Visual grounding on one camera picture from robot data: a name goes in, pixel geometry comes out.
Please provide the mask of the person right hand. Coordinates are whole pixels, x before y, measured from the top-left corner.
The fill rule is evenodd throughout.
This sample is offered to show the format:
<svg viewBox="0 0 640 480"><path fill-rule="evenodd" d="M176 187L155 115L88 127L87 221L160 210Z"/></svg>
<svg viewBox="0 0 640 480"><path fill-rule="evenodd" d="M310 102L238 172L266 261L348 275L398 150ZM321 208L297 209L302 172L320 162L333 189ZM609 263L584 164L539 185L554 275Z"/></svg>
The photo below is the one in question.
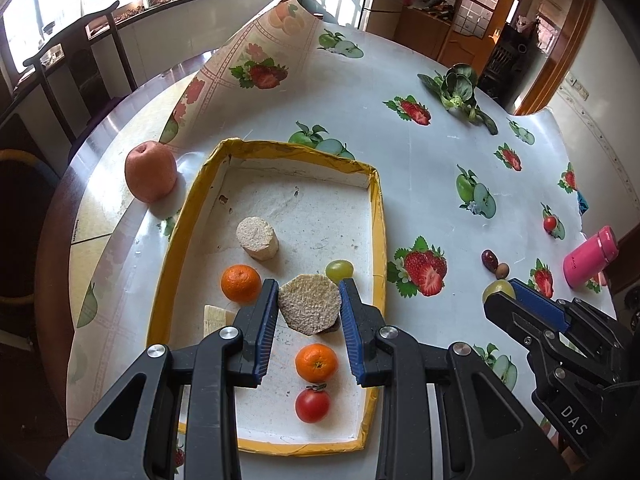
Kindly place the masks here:
<svg viewBox="0 0 640 480"><path fill-rule="evenodd" d="M558 430L551 425L551 422L549 422L548 419L544 417L540 422L539 427L544 435L551 441L553 446L560 452L564 462L567 463L572 474L585 465L584 461L564 443L564 440L561 438Z"/></svg>

